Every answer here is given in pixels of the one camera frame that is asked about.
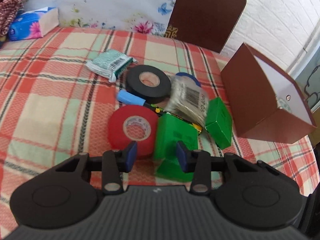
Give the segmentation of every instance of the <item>black tape roll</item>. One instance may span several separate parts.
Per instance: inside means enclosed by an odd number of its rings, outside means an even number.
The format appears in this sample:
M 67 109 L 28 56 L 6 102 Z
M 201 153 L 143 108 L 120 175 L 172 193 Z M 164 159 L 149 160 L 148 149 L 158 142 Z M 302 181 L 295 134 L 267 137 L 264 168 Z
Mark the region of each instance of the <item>black tape roll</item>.
M 160 69 L 138 65 L 127 73 L 126 90 L 149 104 L 156 104 L 170 95 L 171 82 Z

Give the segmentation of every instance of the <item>white brick wall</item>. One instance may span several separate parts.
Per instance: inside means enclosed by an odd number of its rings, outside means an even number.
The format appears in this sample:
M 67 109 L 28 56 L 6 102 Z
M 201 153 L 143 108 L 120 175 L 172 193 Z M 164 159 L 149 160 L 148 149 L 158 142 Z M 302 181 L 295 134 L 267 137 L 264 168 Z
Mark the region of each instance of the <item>white brick wall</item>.
M 286 70 L 320 19 L 320 0 L 247 0 L 221 54 L 246 42 Z

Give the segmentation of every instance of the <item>ribbed gray panel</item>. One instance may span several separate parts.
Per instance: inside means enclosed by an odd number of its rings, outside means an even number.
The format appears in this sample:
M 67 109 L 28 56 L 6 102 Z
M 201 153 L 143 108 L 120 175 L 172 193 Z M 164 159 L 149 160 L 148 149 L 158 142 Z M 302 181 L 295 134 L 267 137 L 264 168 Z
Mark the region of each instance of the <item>ribbed gray panel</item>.
M 292 227 L 258 232 L 223 218 L 207 197 L 184 186 L 130 186 L 105 197 L 94 214 L 57 230 L 18 227 L 6 240 L 306 240 Z

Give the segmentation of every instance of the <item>tissue pack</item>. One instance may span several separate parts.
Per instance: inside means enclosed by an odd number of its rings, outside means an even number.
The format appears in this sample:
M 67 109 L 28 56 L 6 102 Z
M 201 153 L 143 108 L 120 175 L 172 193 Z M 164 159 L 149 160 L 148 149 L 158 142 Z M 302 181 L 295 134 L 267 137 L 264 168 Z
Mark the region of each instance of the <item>tissue pack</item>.
M 45 7 L 20 14 L 9 29 L 10 41 L 42 38 L 59 25 L 58 9 Z

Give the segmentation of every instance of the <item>open brown box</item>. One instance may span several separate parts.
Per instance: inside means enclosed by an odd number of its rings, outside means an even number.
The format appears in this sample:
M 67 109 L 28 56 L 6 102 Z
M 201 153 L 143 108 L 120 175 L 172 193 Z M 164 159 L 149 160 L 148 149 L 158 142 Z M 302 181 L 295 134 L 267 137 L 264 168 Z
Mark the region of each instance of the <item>open brown box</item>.
M 249 45 L 240 46 L 221 77 L 237 136 L 294 143 L 316 128 L 296 82 Z

